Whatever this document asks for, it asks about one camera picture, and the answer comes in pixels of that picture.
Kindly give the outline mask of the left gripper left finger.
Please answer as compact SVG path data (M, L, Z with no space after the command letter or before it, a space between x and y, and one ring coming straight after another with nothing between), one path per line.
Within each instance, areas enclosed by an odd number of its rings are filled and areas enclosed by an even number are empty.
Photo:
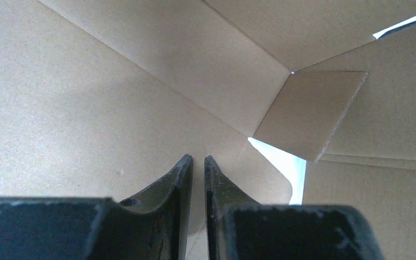
M0 259L184 259L193 159L120 201L0 197Z

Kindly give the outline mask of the brown cardboard box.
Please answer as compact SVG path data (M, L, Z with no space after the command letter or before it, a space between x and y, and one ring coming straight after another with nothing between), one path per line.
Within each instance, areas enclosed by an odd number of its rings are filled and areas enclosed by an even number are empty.
M122 200L194 158L187 259L207 259L203 160L264 204L289 167L249 143L300 72L368 77L306 204L348 204L416 259L416 1L0 1L0 196Z

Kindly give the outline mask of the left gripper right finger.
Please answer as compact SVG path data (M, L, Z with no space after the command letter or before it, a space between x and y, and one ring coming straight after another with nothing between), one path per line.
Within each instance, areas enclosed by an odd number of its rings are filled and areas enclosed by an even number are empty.
M348 205L264 205L204 160L210 259L383 259L367 219Z

